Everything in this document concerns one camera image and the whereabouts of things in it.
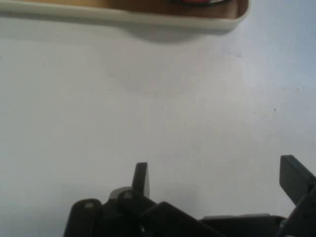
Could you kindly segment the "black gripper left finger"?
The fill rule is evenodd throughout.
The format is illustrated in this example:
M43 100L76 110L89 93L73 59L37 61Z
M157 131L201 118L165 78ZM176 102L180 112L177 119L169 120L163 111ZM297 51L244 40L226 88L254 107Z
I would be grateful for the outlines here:
M135 166L131 186L112 191L108 201L73 204L65 237L220 237L222 233L167 202L149 198L146 162Z

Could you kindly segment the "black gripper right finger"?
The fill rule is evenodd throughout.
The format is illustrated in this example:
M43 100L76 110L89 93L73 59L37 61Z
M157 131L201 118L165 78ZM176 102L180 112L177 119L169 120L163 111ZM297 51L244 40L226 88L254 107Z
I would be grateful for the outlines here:
M295 204L281 222L278 237L316 235L316 177L293 155L280 157L279 184Z

